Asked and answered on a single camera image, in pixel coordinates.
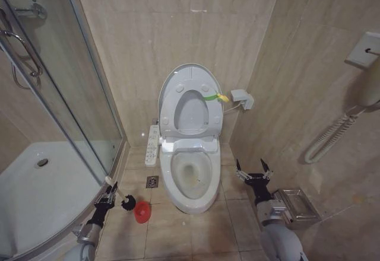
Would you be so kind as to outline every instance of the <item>bidet control panel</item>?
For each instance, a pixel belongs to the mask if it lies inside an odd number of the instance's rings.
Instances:
[[[147,152],[145,153],[145,166],[154,167],[159,150],[160,129],[158,125],[151,125],[149,128],[149,137]]]

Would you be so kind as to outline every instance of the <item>wall outlet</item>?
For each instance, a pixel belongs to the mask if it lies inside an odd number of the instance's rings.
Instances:
[[[366,52],[380,53],[380,34],[366,32],[344,61],[360,69],[368,69],[379,56]]]
[[[231,90],[232,101],[240,101],[244,110],[250,110],[254,105],[254,98],[243,89]]]

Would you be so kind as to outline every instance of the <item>floor drain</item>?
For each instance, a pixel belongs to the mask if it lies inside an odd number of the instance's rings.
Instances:
[[[41,159],[40,161],[37,162],[37,166],[38,166],[38,167],[45,166],[48,162],[49,162],[49,160],[46,159],[46,158]]]
[[[157,188],[159,186],[158,176],[148,176],[146,188]]]

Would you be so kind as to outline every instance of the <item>metal soap holder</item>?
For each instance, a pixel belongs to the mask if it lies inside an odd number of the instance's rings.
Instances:
[[[284,220],[289,228],[308,228],[321,220],[301,188],[279,189],[274,196],[276,199],[282,200],[288,209],[284,212]]]

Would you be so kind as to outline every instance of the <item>shower enclosure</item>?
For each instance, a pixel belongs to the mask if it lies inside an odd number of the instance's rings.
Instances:
[[[79,0],[0,0],[0,260],[62,238],[126,143]]]

